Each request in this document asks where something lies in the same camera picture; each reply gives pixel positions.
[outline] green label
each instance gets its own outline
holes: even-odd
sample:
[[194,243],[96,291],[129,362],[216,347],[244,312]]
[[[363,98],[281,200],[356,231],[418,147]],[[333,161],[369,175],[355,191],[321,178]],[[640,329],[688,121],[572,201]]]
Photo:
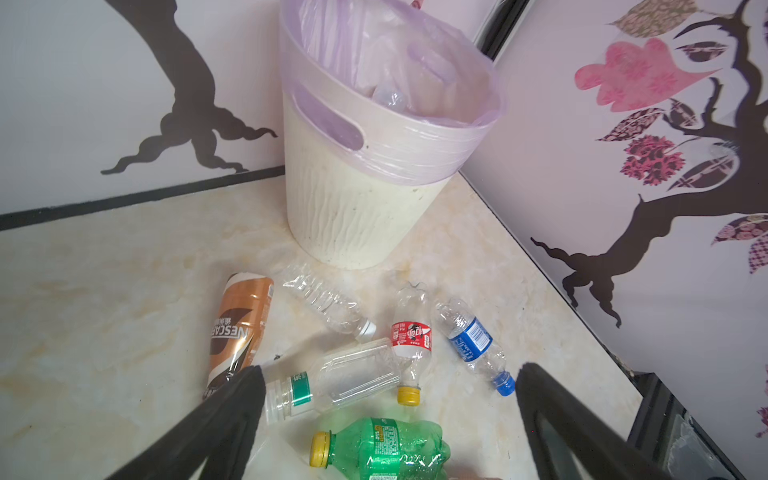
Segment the green label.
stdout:
[[312,401],[310,378],[306,376],[306,372],[292,376],[290,378],[290,385],[293,389],[293,406],[297,407]]
[[400,432],[392,419],[371,419],[373,455],[368,480],[398,480],[400,473]]

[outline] sprite bottle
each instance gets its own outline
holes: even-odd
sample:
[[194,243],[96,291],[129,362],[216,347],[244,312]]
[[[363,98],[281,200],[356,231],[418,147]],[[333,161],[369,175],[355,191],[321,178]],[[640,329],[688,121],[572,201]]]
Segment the sprite bottle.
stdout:
[[333,465],[349,480],[435,480],[451,448],[433,422],[364,418],[338,433],[317,432],[310,465]]

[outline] bottle inside trash can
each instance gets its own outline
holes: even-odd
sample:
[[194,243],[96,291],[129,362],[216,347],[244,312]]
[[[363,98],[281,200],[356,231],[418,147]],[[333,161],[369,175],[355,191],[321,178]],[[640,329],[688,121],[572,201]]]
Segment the bottle inside trash can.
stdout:
[[306,264],[283,268],[275,283],[316,311],[334,332],[354,335],[361,343],[369,342],[376,333],[376,324],[360,313],[356,301],[341,294],[328,280],[319,278]]
[[389,339],[356,344],[329,353],[306,372],[266,384],[267,424],[310,410],[338,409],[394,388],[400,369]]
[[392,349],[400,364],[400,387],[397,402],[404,406],[421,403],[419,382],[432,358],[431,315],[426,287],[423,283],[407,283],[397,293],[392,322]]
[[317,432],[310,466],[333,465],[349,480],[435,480],[450,456],[436,423],[363,418],[338,433]]
[[447,303],[437,303],[436,308],[435,328],[448,337],[467,367],[492,383],[502,396],[511,395],[515,379],[506,370],[504,352],[466,302],[451,298]]

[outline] barcode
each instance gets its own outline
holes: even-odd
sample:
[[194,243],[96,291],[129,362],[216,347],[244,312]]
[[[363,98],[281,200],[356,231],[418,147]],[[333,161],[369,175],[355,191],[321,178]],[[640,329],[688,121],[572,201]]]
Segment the barcode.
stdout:
[[485,330],[483,330],[482,326],[480,325],[480,322],[478,322],[477,320],[472,322],[472,325],[469,326],[469,328],[467,329],[467,335],[469,335],[469,338],[472,339],[472,342],[477,346],[478,350],[480,350],[481,352],[491,342],[491,338],[488,336]]

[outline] white trash can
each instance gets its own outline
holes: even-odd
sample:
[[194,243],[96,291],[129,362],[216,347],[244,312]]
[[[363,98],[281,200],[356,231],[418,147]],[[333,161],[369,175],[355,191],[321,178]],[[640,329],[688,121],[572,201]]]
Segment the white trash can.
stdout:
[[[490,61],[466,38],[454,37],[453,30],[448,33],[456,45],[443,46],[472,50],[462,61],[466,63],[469,57],[477,65],[460,68],[475,70],[476,85],[491,91],[480,96],[491,105],[496,103],[490,114],[487,106],[477,108],[485,118],[476,124],[414,118],[345,84],[317,61],[322,49],[312,39],[303,38],[307,25],[301,22],[307,20],[301,12],[307,4],[316,11],[318,6],[338,8],[348,2],[374,5],[379,14],[383,8],[402,15],[406,23],[412,20],[412,13],[421,15],[417,20],[424,22],[425,14],[399,0],[282,1],[280,50],[290,229],[299,245],[318,260],[362,269],[382,262],[394,250],[479,145],[500,115],[503,102]],[[371,9],[365,13],[371,15]],[[431,17],[426,21],[429,26],[450,28]],[[336,40],[350,42],[346,37]],[[436,61],[444,63],[445,58]],[[456,75],[450,66],[448,72]]]

